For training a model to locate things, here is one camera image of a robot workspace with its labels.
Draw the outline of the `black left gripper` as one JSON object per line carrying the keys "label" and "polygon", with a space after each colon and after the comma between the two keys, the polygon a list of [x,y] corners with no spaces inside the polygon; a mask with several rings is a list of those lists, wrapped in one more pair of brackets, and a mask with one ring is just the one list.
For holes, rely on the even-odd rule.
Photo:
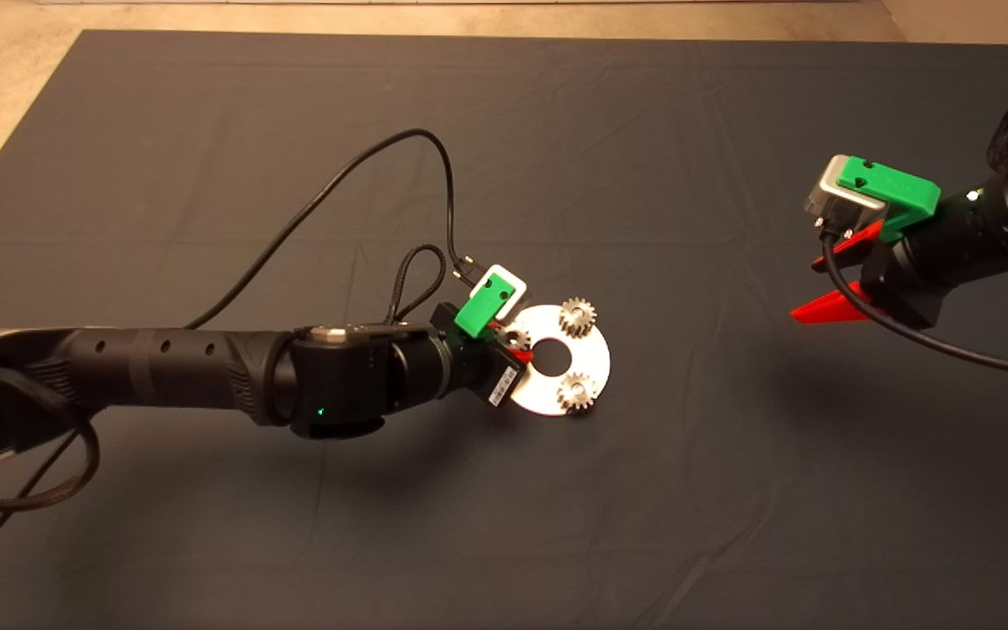
{"label": "black left gripper", "polygon": [[[493,333],[484,339],[472,338],[460,330],[457,314],[459,308],[455,304],[440,303],[430,316],[443,362],[443,380],[436,398],[440,400],[452,392],[467,390],[489,406],[500,407],[519,386],[535,354],[520,348],[508,350]],[[495,333],[507,328],[499,322],[488,322],[486,327]]]}

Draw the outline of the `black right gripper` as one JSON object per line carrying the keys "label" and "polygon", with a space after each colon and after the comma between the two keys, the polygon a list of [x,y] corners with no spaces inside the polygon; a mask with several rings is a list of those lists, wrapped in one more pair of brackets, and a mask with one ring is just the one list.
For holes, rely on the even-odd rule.
{"label": "black right gripper", "polygon": [[[951,291],[1008,274],[1008,172],[992,176],[975,192],[976,199],[969,192],[949,195],[931,219],[904,230],[894,244],[877,244],[884,220],[843,232],[832,258],[840,270],[863,264],[860,290],[873,307],[915,330],[935,327]],[[821,241],[835,235],[829,225],[824,221],[817,226]],[[812,270],[828,274],[827,256],[812,260]],[[868,319],[839,290],[800,304],[791,316],[799,323]]]}

